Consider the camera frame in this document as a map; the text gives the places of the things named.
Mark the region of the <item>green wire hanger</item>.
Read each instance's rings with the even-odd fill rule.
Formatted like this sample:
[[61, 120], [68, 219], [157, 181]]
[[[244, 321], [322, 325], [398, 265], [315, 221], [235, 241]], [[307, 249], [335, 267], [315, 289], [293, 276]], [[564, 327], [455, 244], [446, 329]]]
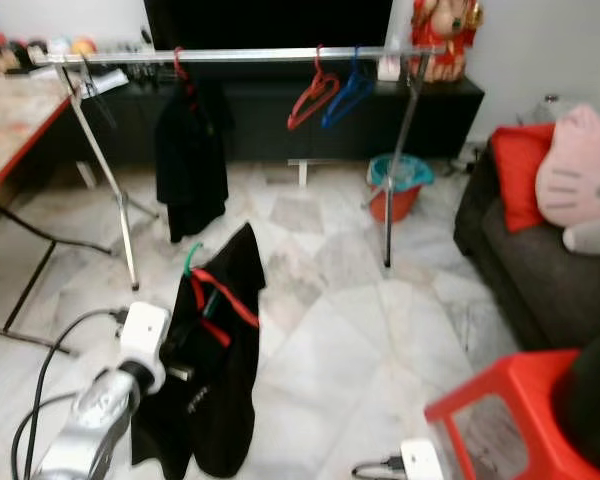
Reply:
[[[187, 252], [187, 255], [184, 260], [184, 273], [187, 276], [190, 276], [191, 279], [195, 280], [194, 275], [194, 266], [192, 266], [192, 260], [194, 260], [194, 256], [200, 248], [203, 247], [203, 243], [200, 241], [192, 244], [190, 251]], [[192, 288], [195, 289], [196, 293], [201, 293], [201, 284], [194, 282]], [[214, 312], [216, 312], [217, 307], [219, 306], [219, 302], [221, 302], [221, 293], [217, 291], [217, 289], [212, 289], [207, 296], [205, 296], [205, 300], [201, 303], [201, 312], [200, 317], [203, 319], [208, 319], [209, 316], [212, 316]]]

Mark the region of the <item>black jacket red trim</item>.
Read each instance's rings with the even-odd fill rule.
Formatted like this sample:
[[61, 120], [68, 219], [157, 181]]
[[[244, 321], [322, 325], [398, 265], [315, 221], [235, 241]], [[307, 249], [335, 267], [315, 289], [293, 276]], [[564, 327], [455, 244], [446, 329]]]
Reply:
[[154, 396], [141, 399], [132, 420], [134, 465], [158, 461], [166, 480], [184, 480], [190, 463], [218, 479], [239, 472], [254, 433], [265, 285], [250, 224], [178, 280], [160, 360], [190, 374], [167, 374]]

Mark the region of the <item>red plastic hanger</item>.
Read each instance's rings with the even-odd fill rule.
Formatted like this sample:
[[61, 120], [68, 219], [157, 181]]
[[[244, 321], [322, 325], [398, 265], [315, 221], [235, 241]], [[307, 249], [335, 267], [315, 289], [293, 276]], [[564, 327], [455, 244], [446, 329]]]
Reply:
[[178, 77], [178, 83], [180, 83], [185, 95], [194, 95], [196, 92], [196, 83], [192, 81], [190, 74], [186, 72], [184, 64], [182, 64], [182, 51], [184, 51], [184, 49], [182, 49], [180, 46], [177, 46], [172, 50], [173, 69], [175, 69], [175, 74]]
[[315, 47], [313, 58], [315, 74], [309, 86], [297, 97], [291, 113], [287, 116], [288, 131], [295, 131], [306, 120], [317, 114], [320, 109], [326, 108], [328, 102], [335, 99], [341, 90], [341, 81], [337, 74], [323, 69], [322, 60], [320, 60], [323, 50], [322, 44]]

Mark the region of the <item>blue plastic hanger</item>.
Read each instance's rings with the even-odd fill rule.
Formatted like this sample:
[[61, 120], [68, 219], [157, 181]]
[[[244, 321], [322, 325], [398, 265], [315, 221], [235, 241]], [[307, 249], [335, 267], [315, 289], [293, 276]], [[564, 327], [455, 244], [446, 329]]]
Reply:
[[360, 46], [354, 47], [350, 60], [349, 76], [331, 101], [320, 119], [323, 128], [331, 128], [351, 113], [361, 101], [368, 99], [374, 90], [374, 82], [367, 76], [367, 69], [361, 67]]

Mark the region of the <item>marble table red edge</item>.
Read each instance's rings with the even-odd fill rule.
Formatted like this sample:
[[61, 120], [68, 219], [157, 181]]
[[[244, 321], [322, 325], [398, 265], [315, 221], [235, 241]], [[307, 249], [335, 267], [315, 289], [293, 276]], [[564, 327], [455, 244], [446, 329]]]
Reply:
[[[149, 218], [158, 219], [159, 212], [152, 207], [140, 204], [117, 182], [111, 164], [105, 160], [102, 147], [96, 142], [93, 129], [89, 120], [81, 108], [82, 88], [90, 83], [89, 76], [66, 76], [61, 79], [50, 79], [47, 77], [35, 78], [32, 76], [0, 76], [0, 186], [8, 175], [15, 170], [26, 152], [38, 142], [47, 129], [56, 122], [56, 118], [66, 108], [71, 108], [75, 118], [79, 120], [81, 132], [85, 134], [91, 150], [96, 157], [96, 164], [102, 169], [105, 180], [112, 189], [116, 198], [118, 210], [120, 210], [120, 224], [122, 230], [122, 251], [125, 256], [128, 275], [131, 278], [131, 287], [140, 287], [135, 268], [134, 247], [131, 239], [131, 221], [128, 218], [131, 210], [144, 212]], [[52, 233], [35, 227], [20, 218], [15, 212], [0, 205], [0, 218], [6, 218], [15, 223], [17, 227], [25, 229], [32, 236], [47, 242], [47, 248], [41, 255], [39, 264], [35, 266], [34, 273], [22, 289], [20, 297], [17, 298], [15, 307], [6, 319], [6, 323], [0, 326], [0, 337], [21, 342], [35, 344], [35, 346], [47, 347], [50, 351], [63, 353], [63, 355], [75, 356], [72, 349], [53, 344], [50, 340], [13, 332], [12, 326], [21, 314], [22, 308], [29, 300], [32, 288], [39, 282], [41, 274], [47, 268], [50, 256], [56, 252], [58, 247], [68, 246], [82, 248], [103, 253], [105, 256], [116, 255], [116, 250], [105, 247], [103, 244], [84, 241], [84, 239], [71, 239], [67, 237], [53, 236]]]

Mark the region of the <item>black mouse plush toy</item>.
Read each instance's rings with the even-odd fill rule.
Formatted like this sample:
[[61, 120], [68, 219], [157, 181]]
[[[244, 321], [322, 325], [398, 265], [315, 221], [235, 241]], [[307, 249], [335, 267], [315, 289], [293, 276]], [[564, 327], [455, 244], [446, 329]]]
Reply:
[[15, 55], [18, 63], [18, 68], [22, 70], [32, 70], [38, 67], [38, 64], [31, 59], [29, 42], [11, 40], [8, 42], [9, 50]]

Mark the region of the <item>white paper tag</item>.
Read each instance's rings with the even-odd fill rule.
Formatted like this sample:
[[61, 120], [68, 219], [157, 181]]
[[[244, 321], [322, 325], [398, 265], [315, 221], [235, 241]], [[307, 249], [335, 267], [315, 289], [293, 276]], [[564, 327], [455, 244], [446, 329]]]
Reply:
[[130, 82], [130, 79], [123, 70], [111, 70], [103, 76], [91, 76], [89, 81], [86, 81], [84, 87], [82, 87], [82, 96], [85, 99], [90, 99], [90, 97], [99, 95], [99, 93], [125, 86], [128, 82]]

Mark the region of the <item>long black garment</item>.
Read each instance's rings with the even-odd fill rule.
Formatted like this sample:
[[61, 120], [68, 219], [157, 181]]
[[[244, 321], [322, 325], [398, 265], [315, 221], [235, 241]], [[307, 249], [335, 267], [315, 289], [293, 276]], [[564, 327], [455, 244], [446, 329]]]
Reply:
[[186, 82], [154, 127], [155, 196], [166, 206], [169, 242], [207, 229], [226, 211], [226, 141], [233, 119], [217, 79]]

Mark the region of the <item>black low tv cabinet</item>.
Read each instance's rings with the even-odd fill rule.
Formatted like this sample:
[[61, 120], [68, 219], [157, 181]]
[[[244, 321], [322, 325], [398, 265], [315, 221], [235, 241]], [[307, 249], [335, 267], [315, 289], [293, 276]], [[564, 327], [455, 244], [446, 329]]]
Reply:
[[[377, 84], [372, 95], [328, 127], [317, 113], [290, 131], [287, 116], [308, 78], [223, 78], [221, 84], [224, 101], [218, 106], [232, 120], [228, 159], [244, 163], [367, 160], [391, 154], [410, 96], [405, 84]], [[158, 86], [128, 82], [82, 101], [82, 113], [109, 163], [153, 160], [155, 125], [175, 87], [175, 74], [166, 73]], [[469, 79], [425, 86], [411, 119], [406, 154], [427, 159], [459, 155], [484, 96]]]

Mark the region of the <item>silver metal clothes rack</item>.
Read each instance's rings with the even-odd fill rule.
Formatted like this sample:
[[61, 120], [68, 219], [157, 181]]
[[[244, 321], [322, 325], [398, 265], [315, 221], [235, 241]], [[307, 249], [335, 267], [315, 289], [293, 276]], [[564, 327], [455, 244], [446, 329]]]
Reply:
[[59, 73], [59, 78], [64, 82], [70, 92], [70, 106], [73, 109], [81, 132], [95, 156], [96, 164], [102, 169], [108, 186], [112, 189], [114, 201], [117, 204], [122, 227], [123, 259], [126, 261], [128, 279], [131, 291], [139, 291], [140, 280], [136, 273], [134, 244], [132, 244], [130, 221], [128, 221], [128, 207], [139, 209], [140, 204], [132, 201], [127, 193], [123, 192], [120, 183], [114, 178], [111, 164], [103, 154], [102, 148], [96, 142], [93, 128], [82, 113], [82, 91], [93, 83], [88, 73], [91, 64], [175, 64], [177, 67], [185, 63], [241, 63], [241, 61], [303, 61], [313, 60], [315, 67], [319, 68], [323, 60], [341, 60], [354, 58], [377, 59], [396, 58], [400, 60], [400, 67], [405, 76], [406, 87], [409, 87], [409, 100], [404, 118], [400, 122], [400, 131], [397, 134], [396, 145], [393, 147], [393, 156], [390, 169], [384, 174], [384, 182], [379, 189], [384, 192], [384, 255], [383, 265], [392, 266], [393, 227], [391, 221], [393, 196], [396, 195], [397, 169], [405, 150], [411, 125], [415, 116], [416, 105], [422, 96], [423, 78], [428, 68], [428, 60], [434, 55], [445, 54], [446, 47], [278, 47], [278, 49], [221, 49], [221, 50], [169, 50], [154, 52], [104, 52], [104, 54], [48, 54], [43, 59], [36, 59], [34, 63], [39, 67], [52, 67]]

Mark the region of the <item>black television screen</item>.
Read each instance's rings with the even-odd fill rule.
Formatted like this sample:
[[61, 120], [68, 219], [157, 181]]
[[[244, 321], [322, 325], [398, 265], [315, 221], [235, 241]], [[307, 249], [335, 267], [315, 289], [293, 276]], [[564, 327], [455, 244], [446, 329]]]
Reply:
[[159, 50], [381, 46], [393, 0], [144, 0]]

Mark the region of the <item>red bucket teal liner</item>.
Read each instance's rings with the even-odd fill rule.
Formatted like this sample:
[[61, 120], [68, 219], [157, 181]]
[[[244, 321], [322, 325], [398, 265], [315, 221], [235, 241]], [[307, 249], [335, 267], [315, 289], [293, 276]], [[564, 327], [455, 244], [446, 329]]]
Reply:
[[376, 223], [384, 223], [386, 212], [391, 212], [393, 223], [401, 221], [413, 210], [419, 193], [425, 186], [434, 183], [434, 173], [431, 166], [418, 156], [402, 154], [393, 169], [392, 206], [387, 210], [384, 179], [390, 173], [392, 154], [374, 156], [368, 165], [367, 183], [372, 192], [369, 211]]

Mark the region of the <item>red fortune doll figurine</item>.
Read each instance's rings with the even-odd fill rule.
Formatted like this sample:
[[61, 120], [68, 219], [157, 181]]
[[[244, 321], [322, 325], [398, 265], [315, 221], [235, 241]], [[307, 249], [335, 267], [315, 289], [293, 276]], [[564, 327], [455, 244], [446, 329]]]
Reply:
[[425, 68], [425, 83], [455, 82], [463, 77], [466, 50], [474, 44], [483, 15], [480, 0], [411, 1], [411, 45], [442, 50], [424, 60], [411, 60], [411, 67]]

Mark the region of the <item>red cushion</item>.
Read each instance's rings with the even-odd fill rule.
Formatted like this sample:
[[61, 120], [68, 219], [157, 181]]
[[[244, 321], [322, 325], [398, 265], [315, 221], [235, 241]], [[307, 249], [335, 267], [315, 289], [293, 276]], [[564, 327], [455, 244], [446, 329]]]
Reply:
[[544, 223], [537, 204], [536, 178], [550, 151], [553, 129], [553, 123], [502, 125], [489, 137], [510, 233]]

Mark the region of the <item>red plastic stool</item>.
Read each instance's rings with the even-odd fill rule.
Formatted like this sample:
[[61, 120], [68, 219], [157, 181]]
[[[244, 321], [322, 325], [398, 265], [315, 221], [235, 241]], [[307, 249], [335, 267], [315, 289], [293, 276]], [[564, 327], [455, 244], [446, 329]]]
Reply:
[[502, 357], [425, 407], [445, 480], [600, 480], [553, 416], [574, 349]]

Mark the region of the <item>dark grey fabric sofa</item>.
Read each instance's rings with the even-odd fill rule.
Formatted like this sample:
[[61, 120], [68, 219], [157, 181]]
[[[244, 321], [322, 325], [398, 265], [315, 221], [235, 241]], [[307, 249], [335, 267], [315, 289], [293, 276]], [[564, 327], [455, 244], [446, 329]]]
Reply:
[[510, 233], [489, 138], [454, 219], [454, 242], [496, 298], [521, 349], [582, 348], [600, 335], [600, 256], [544, 223]]

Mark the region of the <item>white patterned side table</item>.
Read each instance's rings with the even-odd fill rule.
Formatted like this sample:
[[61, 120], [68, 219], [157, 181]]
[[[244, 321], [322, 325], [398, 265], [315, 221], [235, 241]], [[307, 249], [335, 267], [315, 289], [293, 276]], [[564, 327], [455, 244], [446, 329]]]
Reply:
[[589, 106], [587, 101], [578, 99], [565, 99], [556, 93], [547, 93], [536, 104], [518, 115], [519, 125], [538, 125], [556, 123], [560, 116], [569, 114], [579, 106]]

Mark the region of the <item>pink kitty face pillow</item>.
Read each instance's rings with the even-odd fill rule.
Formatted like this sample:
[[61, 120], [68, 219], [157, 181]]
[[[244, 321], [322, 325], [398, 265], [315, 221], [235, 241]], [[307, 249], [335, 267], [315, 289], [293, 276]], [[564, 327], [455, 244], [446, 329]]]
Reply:
[[553, 123], [536, 177], [539, 212], [556, 227], [600, 220], [600, 113], [576, 105]]

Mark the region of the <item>grey totoro plush open eyes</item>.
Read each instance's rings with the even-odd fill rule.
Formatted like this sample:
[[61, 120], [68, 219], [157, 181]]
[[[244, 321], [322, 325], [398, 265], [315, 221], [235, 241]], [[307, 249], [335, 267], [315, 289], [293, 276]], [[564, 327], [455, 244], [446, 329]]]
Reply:
[[562, 232], [562, 242], [570, 252], [600, 256], [600, 219], [566, 228]]

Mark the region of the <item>black round laundry bin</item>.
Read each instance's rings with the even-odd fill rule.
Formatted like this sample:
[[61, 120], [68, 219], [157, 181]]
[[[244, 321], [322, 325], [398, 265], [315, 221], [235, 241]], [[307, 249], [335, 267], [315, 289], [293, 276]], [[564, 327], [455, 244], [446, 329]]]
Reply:
[[553, 413], [571, 448], [600, 470], [600, 339], [582, 349], [557, 380]]

